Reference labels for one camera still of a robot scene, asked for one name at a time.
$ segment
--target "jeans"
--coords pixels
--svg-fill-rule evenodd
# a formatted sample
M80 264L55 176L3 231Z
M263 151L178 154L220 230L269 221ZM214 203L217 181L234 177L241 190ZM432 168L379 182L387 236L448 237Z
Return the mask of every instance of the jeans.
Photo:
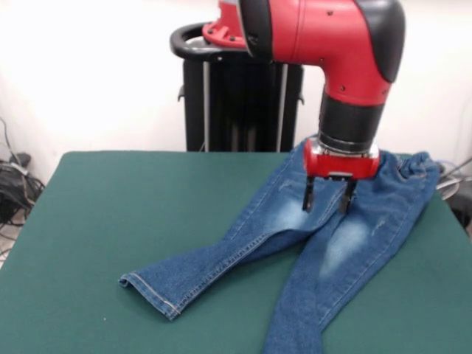
M274 309L264 353L322 353L322 331L397 253L435 191L439 170L427 153L381 152L376 176L359 181L347 214L338 211L346 183L315 181L302 211L302 146L269 176L223 238L123 275L169 320L235 266L295 243L305 246Z

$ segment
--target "blue jeans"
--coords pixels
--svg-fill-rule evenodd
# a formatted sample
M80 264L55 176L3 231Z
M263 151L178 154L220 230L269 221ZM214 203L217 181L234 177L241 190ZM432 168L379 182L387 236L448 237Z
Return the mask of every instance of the blue jeans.
M435 191L427 153L383 151L376 177L359 181L347 214L338 211L345 182L315 181L311 213L302 211L302 146L270 175L221 241L125 274L169 320L182 314L231 268L306 241L273 313L264 353L321 353L321 333L392 258Z

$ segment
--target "jeans seam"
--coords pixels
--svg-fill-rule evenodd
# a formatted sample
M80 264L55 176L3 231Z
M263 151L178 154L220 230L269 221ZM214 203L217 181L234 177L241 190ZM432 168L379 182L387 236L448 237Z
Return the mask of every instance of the jeans seam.
M164 304L166 304L167 306L169 306L171 309L172 309L172 312L176 312L178 313L179 315L181 314L177 308L173 305L172 302L166 300L164 297L162 297L161 295L159 295L158 293L156 293L156 291L144 280L142 279L138 274L136 274L135 272L132 272L130 273L130 275L132 275L133 277L137 278L145 287L146 289L148 289L155 297L157 297L158 299L160 299Z
M246 224L247 220L259 209L259 207L261 206L261 204L264 202L264 200L266 199L267 197L267 194L269 194L276 186L277 182L279 181L280 179L280 175L282 174L282 172L284 172L285 170L287 170L287 167L288 165L292 162L292 160L294 159L294 156L295 156L295 153L293 153L287 160L287 163L285 164L285 166L278 172L278 174L274 177L274 181L272 182L272 185L269 186L269 188L266 190L265 193L263 193L263 195L261 195L260 197L260 200L259 200L259 203L257 203L257 205L252 209L252 211L250 213L248 213L248 215L246 216L246 218L244 219L244 221L241 223L241 225L239 225L239 227L235 230L235 234L229 238L230 240L234 240L235 237L237 237L241 231L241 229L243 228L243 226Z
M421 184L421 191L424 190L424 185L425 185L425 181L423 180L423 183ZM395 240L395 238L398 236L398 232L400 232L400 230L402 229L403 225L405 224L405 221L406 219L408 218L408 215L410 213L410 211L412 210L414 204L416 203L417 199L421 196L421 193L418 193L417 197L413 200L413 202L410 204L410 207L408 208L408 210L405 212L405 216L403 217L403 220L400 222L400 225L398 226L397 228L397 232L395 233L395 236L392 237L392 239L390 240L389 244L387 245L387 247L381 252L378 254L378 256L374 259L374 261L372 263L370 263L367 267L364 268L364 270L362 271L362 273L358 276L357 280L354 281L350 287L330 306L331 309L326 312L326 314L319 320L318 324L320 325L325 319L326 317L333 311L334 307L337 306L338 303L340 303L340 301L343 300L343 298L346 296L346 294L350 291L350 289L352 289L358 282L359 280L363 277L363 275L373 266L375 265L378 260L380 259L380 257L382 255L385 254L385 252L389 249L389 247L392 245L393 241Z
M239 250L235 252L232 256L226 258L223 262L221 262L220 266L218 266L210 274L205 276L205 278L203 279L203 281L200 282L199 285L194 287L192 290L188 291L187 294L184 295L183 299L179 302L176 308L181 310L189 302L189 299L195 298L197 295L201 293L205 285L214 282L217 278L223 275L225 271L231 268L232 265L234 265L238 260L240 260L241 257L244 256L244 254L247 254L249 251L254 249L258 244L263 242L270 235L271 234L264 234L264 235L259 236L258 238L250 242L249 245L244 247L243 250Z
M342 188L333 194L333 197L330 199L330 202L328 203L326 210L324 211L324 214L320 217L318 223L316 223L316 225L314 226L314 229L316 229L317 227L319 227L319 225L324 223L327 215L329 214L329 211L333 207L336 200L339 198L341 191L342 191ZM176 307L179 310L181 310L189 302L189 299L195 298L204 289L205 285L208 285L211 282L214 282L217 278L223 275L223 273L226 270L231 268L231 266L233 266L238 260L240 260L245 254L248 254L257 245L261 244L264 240L268 239L272 235L275 235L275 234L272 233L272 234L264 234L264 235L259 236L255 240L251 241L242 250L240 249L239 251L236 251L233 255L223 260L221 262L221 265L213 269L213 271L211 271L208 275L206 275L205 278L203 278L203 280L200 282L200 284L198 284L192 290L188 291L184 295L182 300L177 304Z

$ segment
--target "cable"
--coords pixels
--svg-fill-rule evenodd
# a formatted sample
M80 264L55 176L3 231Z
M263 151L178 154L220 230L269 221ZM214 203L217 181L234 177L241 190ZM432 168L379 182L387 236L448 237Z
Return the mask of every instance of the cable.
M456 183L454 185L454 188L452 189L452 191L450 191L449 193L445 193L442 195L442 199L444 201L447 201L449 198L452 198L458 191L459 191L459 188L460 188L460 183Z
M2 117L0 117L0 122L3 124L3 132L4 132L4 136L5 136L5 142L7 143L7 147L8 147L8 150L10 150L10 153L12 154L13 158L15 159L16 163L19 164L20 163L20 160L19 158L17 157L17 155L15 155L12 151L12 145L10 145L10 140L8 140L8 132L7 132L7 123L4 121L4 119Z
M461 164L460 164L459 166L457 166L456 168L454 168L454 169L450 170L449 172L447 172L447 173L446 173L444 176L442 176L442 177L447 177L447 176L452 175L454 172L460 170L460 169L463 168L465 165L470 164L471 162L472 162L472 156L471 156L469 159L465 160L465 162L461 163Z
M5 256L5 258L3 260L0 260L0 262L4 262L5 260L7 260L7 254L12 250L12 247L10 247L9 249L5 249L3 251L0 252L0 257L1 256Z
M439 183L437 186L436 186L436 190L441 190L443 188L446 188L446 187L449 187L449 186L453 186L455 184L461 184L462 182L470 182L472 181L472 177L462 177L462 178L453 178L449 181L446 181L446 182L443 182L443 183Z
M21 159L13 152L8 139L7 123L2 117L0 122L4 126L5 144L11 155L9 162L0 161L0 225L23 226L13 222L13 218L22 210L26 220L45 186L21 165Z
M2 234L1 232L0 232L0 237L6 238L7 240L10 240L10 241L16 241L15 237L7 236L5 234Z
M458 168L458 166L457 166L456 164L454 164L452 161L448 161L448 160L436 160L436 163L437 163L437 164L441 164L441 165L446 164L446 165L448 165L448 166L450 166L450 167L452 167L452 168ZM459 167L459 168L457 169L457 171L459 171L459 173L460 173L461 176L464 176L464 174L463 174L462 171L461 171L461 167ZM441 174L441 177L444 177L446 173L448 173L448 172L444 171L444 172Z

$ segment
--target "green tablecloth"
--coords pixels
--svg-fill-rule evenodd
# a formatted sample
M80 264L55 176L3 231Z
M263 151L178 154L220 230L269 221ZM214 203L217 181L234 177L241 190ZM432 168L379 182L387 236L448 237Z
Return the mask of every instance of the green tablecloth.
M259 353L298 248L231 272L174 322L120 275L215 242L283 155L67 154L0 269L2 353ZM325 352L470 353L472 248L436 197L324 332Z

